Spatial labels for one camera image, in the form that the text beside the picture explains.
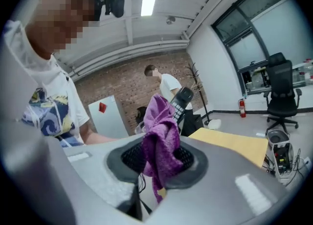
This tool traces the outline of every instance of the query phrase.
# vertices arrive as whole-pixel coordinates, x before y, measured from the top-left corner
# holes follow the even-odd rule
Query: baseboard
[[[304,109],[298,109],[298,113],[310,113],[313,112],[313,108],[304,108]],[[208,114],[212,113],[236,113],[240,114],[239,110],[213,110],[210,111]],[[248,110],[246,111],[247,114],[268,114],[266,110]]]

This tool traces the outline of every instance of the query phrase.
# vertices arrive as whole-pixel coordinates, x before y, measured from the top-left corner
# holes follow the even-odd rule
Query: fire extinguisher
[[[245,107],[245,101],[244,99],[240,99],[238,101],[238,105],[239,105],[239,110],[240,110],[240,116],[241,118],[245,118],[246,117],[246,107]]]

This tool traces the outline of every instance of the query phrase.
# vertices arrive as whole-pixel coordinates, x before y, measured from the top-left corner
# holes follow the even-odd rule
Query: black pants
[[[181,135],[190,136],[197,131],[193,110],[185,110],[184,125],[182,127]]]

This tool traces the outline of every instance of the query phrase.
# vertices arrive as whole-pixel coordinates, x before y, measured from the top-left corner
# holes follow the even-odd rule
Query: power outlet
[[[307,167],[307,169],[308,169],[309,171],[311,171],[311,169],[312,169],[312,162],[311,162],[311,160],[310,160],[309,157],[306,157],[306,158],[304,159],[304,163],[305,163],[305,166]]]

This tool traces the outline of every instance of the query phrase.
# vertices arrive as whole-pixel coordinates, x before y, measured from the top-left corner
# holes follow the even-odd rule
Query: white t-shirt
[[[162,81],[160,84],[160,90],[161,90],[161,94],[162,96],[168,100],[169,102],[171,102],[174,98],[174,94],[171,92],[171,90],[174,89],[181,89],[182,86],[179,83],[179,81],[172,75],[170,74],[162,74]],[[191,103],[189,103],[186,107],[187,110],[191,110],[192,109],[192,105]]]
[[[79,127],[89,117],[69,75],[57,64],[53,55],[48,61],[37,55],[21,22],[7,22],[3,29],[2,42],[8,50],[7,56],[10,56],[5,59],[16,59],[16,66],[21,66],[27,72],[23,76],[30,76],[37,83],[35,92],[28,94],[33,94],[31,99],[21,99],[28,104],[26,103],[23,113],[19,114],[19,121],[41,129],[46,136],[58,138],[62,147],[83,145]],[[25,85],[23,90],[31,88]],[[19,97],[18,92],[12,97]],[[7,105],[6,107],[12,108],[9,102]]]

